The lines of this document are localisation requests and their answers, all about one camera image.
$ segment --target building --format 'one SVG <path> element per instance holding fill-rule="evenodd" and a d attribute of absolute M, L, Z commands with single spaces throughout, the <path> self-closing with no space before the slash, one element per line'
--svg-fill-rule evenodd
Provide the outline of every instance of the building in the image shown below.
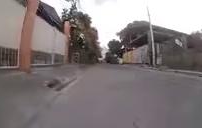
<path fill-rule="evenodd" d="M 22 34 L 28 10 L 17 1 L 25 2 L 0 0 L 0 69 L 19 68 L 21 55 L 22 58 L 29 56 L 27 59 L 31 65 L 64 63 L 68 41 L 64 25 L 55 9 L 41 1 L 33 18 L 32 32 L 25 32 L 30 39 L 27 39 L 27 45 L 22 45 L 22 49 L 29 46 L 31 52 L 25 54 L 26 51 L 23 50 L 25 53 L 21 53 Z"/>
<path fill-rule="evenodd" d="M 134 26 L 137 31 L 136 37 L 130 39 L 125 45 L 127 51 L 123 54 L 124 63 L 152 64 L 152 44 L 149 31 L 149 23 L 138 22 Z M 185 37 L 187 34 L 170 30 L 164 27 L 153 25 L 153 35 L 155 44 L 155 64 L 164 65 L 166 63 L 166 49 L 182 50 L 186 47 Z"/>

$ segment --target asphalt road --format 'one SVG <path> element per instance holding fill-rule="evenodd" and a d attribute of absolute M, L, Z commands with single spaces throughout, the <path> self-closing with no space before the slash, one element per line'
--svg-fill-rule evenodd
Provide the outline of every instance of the asphalt road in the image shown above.
<path fill-rule="evenodd" d="M 202 78 L 94 66 L 32 123 L 33 128 L 202 128 Z"/>

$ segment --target tree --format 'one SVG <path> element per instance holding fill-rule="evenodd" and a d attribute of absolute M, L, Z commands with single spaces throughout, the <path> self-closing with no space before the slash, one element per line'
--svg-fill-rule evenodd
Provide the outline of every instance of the tree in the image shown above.
<path fill-rule="evenodd" d="M 120 56 L 122 44 L 118 40 L 111 40 L 108 43 L 109 51 L 111 54 L 116 54 L 117 56 Z"/>
<path fill-rule="evenodd" d="M 81 55 L 89 57 L 86 60 L 94 60 L 94 58 L 98 60 L 98 57 L 101 55 L 98 43 L 98 31 L 95 27 L 91 27 L 91 17 L 78 10 L 75 0 L 67 1 L 71 2 L 71 8 L 63 9 L 62 20 L 63 22 L 69 21 L 72 28 L 69 57 L 74 52 L 83 52 Z"/>

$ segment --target sky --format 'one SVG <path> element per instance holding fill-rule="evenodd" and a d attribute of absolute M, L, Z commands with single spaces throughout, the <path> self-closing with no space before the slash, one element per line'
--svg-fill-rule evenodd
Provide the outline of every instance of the sky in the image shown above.
<path fill-rule="evenodd" d="M 61 15 L 69 7 L 64 0 L 42 0 Z M 99 41 L 106 46 L 116 33 L 135 20 L 190 34 L 202 29 L 202 0 L 81 0 L 81 10 L 92 17 L 92 26 L 99 32 Z"/>

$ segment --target house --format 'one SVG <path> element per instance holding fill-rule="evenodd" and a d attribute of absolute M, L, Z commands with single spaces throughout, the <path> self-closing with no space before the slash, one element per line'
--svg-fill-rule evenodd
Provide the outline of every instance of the house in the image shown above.
<path fill-rule="evenodd" d="M 136 30 L 134 32 L 136 36 L 126 43 L 125 47 L 129 50 L 123 55 L 124 62 L 151 65 L 152 45 L 149 23 L 146 21 L 137 22 L 136 26 L 132 25 L 131 28 Z M 165 49 L 182 50 L 186 47 L 184 38 L 187 34 L 185 33 L 153 25 L 153 35 L 157 65 L 164 65 L 164 55 L 167 54 Z"/>

